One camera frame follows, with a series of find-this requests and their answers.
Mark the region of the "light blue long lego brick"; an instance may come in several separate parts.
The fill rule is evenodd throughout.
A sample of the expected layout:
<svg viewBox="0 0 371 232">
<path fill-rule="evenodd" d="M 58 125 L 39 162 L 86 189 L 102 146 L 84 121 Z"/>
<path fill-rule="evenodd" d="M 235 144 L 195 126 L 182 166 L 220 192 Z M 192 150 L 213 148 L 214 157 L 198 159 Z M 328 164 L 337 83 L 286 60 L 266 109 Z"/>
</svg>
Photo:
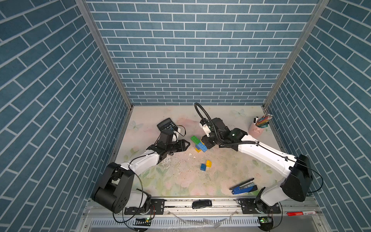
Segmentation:
<svg viewBox="0 0 371 232">
<path fill-rule="evenodd" d="M 206 152 L 208 150 L 208 148 L 206 147 L 204 143 L 200 142 L 198 145 L 201 147 L 203 152 Z"/>
</svg>

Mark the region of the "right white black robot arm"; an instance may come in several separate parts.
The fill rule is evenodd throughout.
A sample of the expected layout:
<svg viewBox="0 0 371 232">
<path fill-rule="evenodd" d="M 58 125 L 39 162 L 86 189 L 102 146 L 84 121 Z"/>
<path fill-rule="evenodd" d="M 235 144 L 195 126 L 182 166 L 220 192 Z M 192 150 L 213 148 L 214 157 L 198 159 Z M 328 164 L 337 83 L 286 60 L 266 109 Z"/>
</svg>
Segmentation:
<svg viewBox="0 0 371 232">
<path fill-rule="evenodd" d="M 277 203 L 292 199 L 304 202 L 313 181 L 310 160 L 300 155 L 295 157 L 274 149 L 239 128 L 230 130 L 220 118 L 201 119 L 200 127 L 205 132 L 202 142 L 208 149 L 218 145 L 247 154 L 278 172 L 282 179 L 270 187 L 263 187 L 254 200 L 255 208 L 268 213 Z"/>
</svg>

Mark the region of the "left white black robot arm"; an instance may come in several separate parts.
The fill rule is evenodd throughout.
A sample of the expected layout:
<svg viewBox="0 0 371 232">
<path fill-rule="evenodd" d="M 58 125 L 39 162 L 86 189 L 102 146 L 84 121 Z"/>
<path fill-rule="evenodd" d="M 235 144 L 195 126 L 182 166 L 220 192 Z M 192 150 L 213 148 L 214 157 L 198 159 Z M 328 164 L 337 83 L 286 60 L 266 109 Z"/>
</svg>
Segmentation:
<svg viewBox="0 0 371 232">
<path fill-rule="evenodd" d="M 179 140 L 177 133 L 169 129 L 161 131 L 157 141 L 142 155 L 121 164 L 109 163 L 95 185 L 92 200 L 115 214 L 126 208 L 134 208 L 136 213 L 148 212 L 151 195 L 143 187 L 133 190 L 134 178 L 161 163 L 168 155 L 186 151 L 189 146 L 190 142 Z"/>
</svg>

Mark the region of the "dark green long lego brick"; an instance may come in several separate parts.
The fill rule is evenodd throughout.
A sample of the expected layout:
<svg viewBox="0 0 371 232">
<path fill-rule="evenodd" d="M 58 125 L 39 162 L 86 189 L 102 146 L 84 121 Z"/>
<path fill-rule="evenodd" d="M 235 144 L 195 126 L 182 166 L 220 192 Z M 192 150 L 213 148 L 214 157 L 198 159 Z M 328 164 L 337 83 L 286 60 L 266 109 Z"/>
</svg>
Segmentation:
<svg viewBox="0 0 371 232">
<path fill-rule="evenodd" d="M 198 145 L 201 141 L 198 139 L 196 136 L 191 136 L 191 141 L 195 144 Z"/>
</svg>

